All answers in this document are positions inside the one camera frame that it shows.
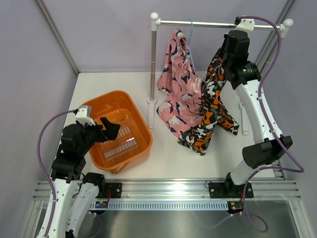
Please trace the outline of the orange camouflage shorts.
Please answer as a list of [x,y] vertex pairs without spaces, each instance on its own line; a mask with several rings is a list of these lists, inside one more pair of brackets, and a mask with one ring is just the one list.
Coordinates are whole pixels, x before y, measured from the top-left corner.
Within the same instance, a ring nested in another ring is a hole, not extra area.
[[223,51],[224,47],[220,47],[213,56],[202,83],[203,117],[200,123],[181,133],[177,140],[180,145],[201,156],[206,154],[217,126],[232,135],[237,135],[239,130],[238,122],[230,115],[220,97],[227,82],[224,76]]

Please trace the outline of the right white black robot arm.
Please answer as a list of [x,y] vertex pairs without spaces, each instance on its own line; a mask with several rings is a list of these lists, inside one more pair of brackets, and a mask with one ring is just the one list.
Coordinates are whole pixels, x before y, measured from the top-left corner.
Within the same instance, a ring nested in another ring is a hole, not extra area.
[[293,141],[284,136],[267,105],[264,93],[259,89],[261,76],[257,66],[248,60],[250,39],[241,30],[231,30],[224,40],[224,75],[236,91],[251,124],[254,144],[242,149],[243,160],[235,170],[228,173],[221,187],[228,196],[238,197],[249,176],[278,160],[284,150],[275,136],[286,148]]

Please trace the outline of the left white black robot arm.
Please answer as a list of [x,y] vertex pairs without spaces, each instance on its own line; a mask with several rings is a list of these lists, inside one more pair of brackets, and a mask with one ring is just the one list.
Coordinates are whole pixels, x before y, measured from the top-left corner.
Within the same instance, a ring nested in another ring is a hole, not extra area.
[[51,195],[40,238],[76,238],[95,198],[111,197],[111,189],[102,174],[86,173],[85,155],[96,143],[117,138],[120,125],[101,118],[96,122],[76,122],[63,129],[49,177]]

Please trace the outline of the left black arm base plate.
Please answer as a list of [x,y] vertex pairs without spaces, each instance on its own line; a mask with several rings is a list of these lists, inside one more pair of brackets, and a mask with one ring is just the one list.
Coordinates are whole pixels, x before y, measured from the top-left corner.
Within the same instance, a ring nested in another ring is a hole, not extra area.
[[108,199],[119,199],[122,194],[122,183],[120,182],[106,182],[102,187],[101,192],[98,195],[98,198]]

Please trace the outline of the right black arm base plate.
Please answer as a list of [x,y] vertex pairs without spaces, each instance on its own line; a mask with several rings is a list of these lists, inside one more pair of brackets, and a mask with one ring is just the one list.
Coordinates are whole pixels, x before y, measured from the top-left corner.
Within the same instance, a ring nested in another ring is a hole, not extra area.
[[225,182],[210,182],[209,193],[211,198],[254,198],[252,185],[249,183],[243,195],[244,185],[233,185],[227,188]]

